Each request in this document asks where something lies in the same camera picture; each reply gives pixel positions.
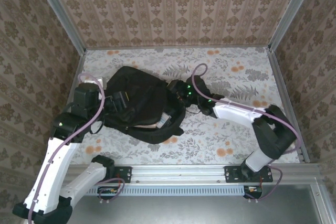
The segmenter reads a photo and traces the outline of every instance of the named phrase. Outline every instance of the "black backpack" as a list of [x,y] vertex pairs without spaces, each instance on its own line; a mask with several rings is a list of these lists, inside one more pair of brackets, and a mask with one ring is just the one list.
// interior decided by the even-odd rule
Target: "black backpack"
[[[120,91],[127,96],[127,107],[118,112],[105,112],[106,127],[150,144],[159,144],[172,135],[183,134],[180,125],[185,117],[185,107],[176,94],[167,89],[165,81],[125,66],[108,81],[105,96],[108,100]],[[147,127],[159,121],[163,125],[161,128]]]

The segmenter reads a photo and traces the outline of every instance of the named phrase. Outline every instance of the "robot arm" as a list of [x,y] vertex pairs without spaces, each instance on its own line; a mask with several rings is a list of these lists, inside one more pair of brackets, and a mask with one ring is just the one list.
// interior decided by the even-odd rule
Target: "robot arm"
[[242,181],[259,179],[258,172],[272,160],[278,159],[296,140],[295,134],[282,123],[255,111],[266,112],[290,124],[283,112],[275,105],[264,108],[254,108],[242,104],[242,109],[231,105],[232,101],[219,94],[212,94],[200,76],[194,76],[195,85],[199,91],[211,99],[206,99],[196,92],[191,77],[186,82],[174,80],[169,83],[168,89],[176,93],[186,107],[191,104],[198,106],[200,111],[218,119],[226,119],[252,128],[256,134],[259,147],[252,152],[241,164]]
[[[13,214],[28,219],[34,195],[37,191],[45,167],[55,150],[75,131],[85,125],[96,114],[99,107],[98,86],[92,83],[81,83],[75,89],[71,112],[63,111],[53,121],[46,157],[37,180],[28,197],[15,205]],[[95,157],[88,168],[70,184],[62,188],[70,161],[79,148],[84,135],[90,127],[84,129],[71,141],[64,145],[54,157],[41,185],[32,220],[35,224],[66,224],[72,209],[87,191],[99,181],[112,178],[114,161],[103,156]]]
[[289,128],[260,113],[254,112],[254,109],[264,111],[290,124],[277,106],[271,105],[267,109],[250,107],[251,110],[248,110],[230,105],[231,101],[227,98],[221,100],[227,104],[219,102],[215,104],[213,111],[217,118],[240,123],[252,128],[256,134],[259,148],[252,152],[241,165],[241,171],[247,179],[251,178],[272,160],[278,159],[295,141],[296,136]]

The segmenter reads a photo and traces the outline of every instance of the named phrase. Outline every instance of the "floral mat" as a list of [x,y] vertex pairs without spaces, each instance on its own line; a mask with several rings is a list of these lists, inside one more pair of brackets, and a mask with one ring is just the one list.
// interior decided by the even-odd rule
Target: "floral mat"
[[[94,50],[86,52],[83,72],[109,80],[122,66],[133,66],[167,81],[185,81],[200,63],[208,64],[202,78],[212,93],[246,105],[282,108],[266,48]],[[198,108],[188,111],[197,113]],[[181,128],[183,135],[152,145],[103,127],[85,136],[72,163],[88,164],[101,154],[119,165],[239,164],[258,146],[252,129],[201,113],[187,112]],[[298,163],[299,158],[292,153],[277,162]]]

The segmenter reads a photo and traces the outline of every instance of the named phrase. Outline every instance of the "backpack strap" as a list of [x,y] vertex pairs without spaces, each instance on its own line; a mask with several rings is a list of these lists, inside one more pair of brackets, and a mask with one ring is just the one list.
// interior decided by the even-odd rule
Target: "backpack strap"
[[181,136],[184,131],[180,128],[180,124],[182,123],[183,119],[185,117],[185,109],[181,111],[181,114],[178,118],[176,118],[175,122],[172,123],[170,126],[162,129],[155,129],[155,130],[147,130],[147,129],[140,129],[140,128],[118,128],[115,129],[128,134],[130,136],[133,136],[139,140],[142,140],[149,144],[160,144],[164,141],[166,141],[171,136]]

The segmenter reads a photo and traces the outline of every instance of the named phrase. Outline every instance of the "patterned wall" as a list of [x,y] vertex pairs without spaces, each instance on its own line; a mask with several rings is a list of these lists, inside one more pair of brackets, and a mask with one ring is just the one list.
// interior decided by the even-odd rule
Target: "patterned wall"
[[0,0],[0,223],[17,223],[78,60],[47,0]]
[[276,54],[311,161],[336,202],[336,0],[304,0]]
[[62,0],[88,48],[268,44],[290,0]]

